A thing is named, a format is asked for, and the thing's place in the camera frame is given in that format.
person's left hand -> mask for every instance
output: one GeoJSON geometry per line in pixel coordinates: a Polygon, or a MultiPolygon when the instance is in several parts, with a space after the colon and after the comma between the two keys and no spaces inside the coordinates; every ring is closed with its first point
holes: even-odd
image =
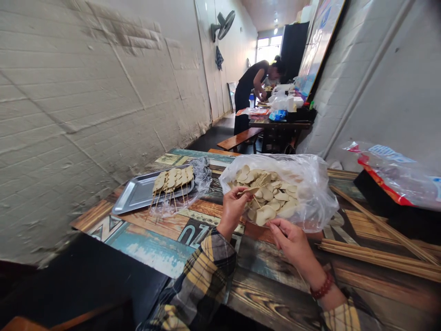
{"type": "Polygon", "coordinates": [[[230,241],[233,231],[239,224],[240,216],[243,214],[245,204],[252,200],[250,193],[237,195],[239,192],[248,189],[247,187],[233,187],[226,195],[224,195],[222,217],[220,218],[217,230],[227,241],[230,241]]]}

ceiling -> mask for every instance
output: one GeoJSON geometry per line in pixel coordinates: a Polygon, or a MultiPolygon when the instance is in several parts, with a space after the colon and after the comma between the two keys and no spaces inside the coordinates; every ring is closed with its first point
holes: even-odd
{"type": "Polygon", "coordinates": [[[241,0],[257,31],[274,29],[277,12],[279,28],[291,24],[309,0],[241,0]]]}

floor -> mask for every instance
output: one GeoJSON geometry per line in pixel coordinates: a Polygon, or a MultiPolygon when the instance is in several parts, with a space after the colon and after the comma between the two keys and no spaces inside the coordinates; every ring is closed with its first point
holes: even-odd
{"type": "MultiPolygon", "coordinates": [[[[208,131],[201,137],[199,137],[194,143],[187,147],[200,152],[208,152],[210,148],[220,149],[216,144],[234,136],[234,119],[235,114],[227,113],[222,117],[215,125],[213,125],[208,131]]],[[[257,139],[257,150],[262,150],[262,139],[257,139]]],[[[238,147],[238,152],[241,154],[252,154],[253,145],[242,144],[238,147]]]]}

window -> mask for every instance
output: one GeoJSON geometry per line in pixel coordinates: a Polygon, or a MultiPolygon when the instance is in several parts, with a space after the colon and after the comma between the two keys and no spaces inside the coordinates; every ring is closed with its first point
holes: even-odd
{"type": "Polygon", "coordinates": [[[271,46],[281,45],[282,44],[282,36],[271,37],[271,46]]]}
{"type": "Polygon", "coordinates": [[[280,54],[282,36],[264,38],[257,40],[256,61],[267,60],[269,63],[274,61],[276,55],[280,54]]]}
{"type": "Polygon", "coordinates": [[[257,40],[257,47],[268,46],[269,43],[270,43],[269,38],[259,39],[259,40],[257,40]]]}

black clothing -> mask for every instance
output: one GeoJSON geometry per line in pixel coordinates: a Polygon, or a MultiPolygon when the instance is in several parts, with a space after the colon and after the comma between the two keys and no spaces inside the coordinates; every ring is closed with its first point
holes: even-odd
{"type": "Polygon", "coordinates": [[[239,79],[239,84],[237,85],[237,89],[247,89],[249,92],[251,92],[252,89],[254,89],[254,78],[256,77],[258,71],[260,69],[264,69],[265,73],[263,74],[262,79],[260,80],[261,83],[265,80],[266,76],[268,75],[268,68],[270,64],[267,60],[260,61],[256,64],[253,64],[246,73],[243,74],[242,78],[239,79]]]}
{"type": "MultiPolygon", "coordinates": [[[[268,61],[263,60],[254,65],[252,65],[246,73],[243,74],[241,79],[239,79],[239,84],[237,85],[236,92],[234,94],[234,103],[236,105],[236,113],[244,108],[249,107],[249,96],[251,90],[254,88],[254,78],[256,77],[260,69],[264,69],[265,73],[260,80],[261,83],[265,80],[268,75],[268,68],[270,64],[268,61]]],[[[234,121],[234,135],[237,135],[245,130],[248,130],[249,118],[248,115],[236,116],[234,121]]]]}

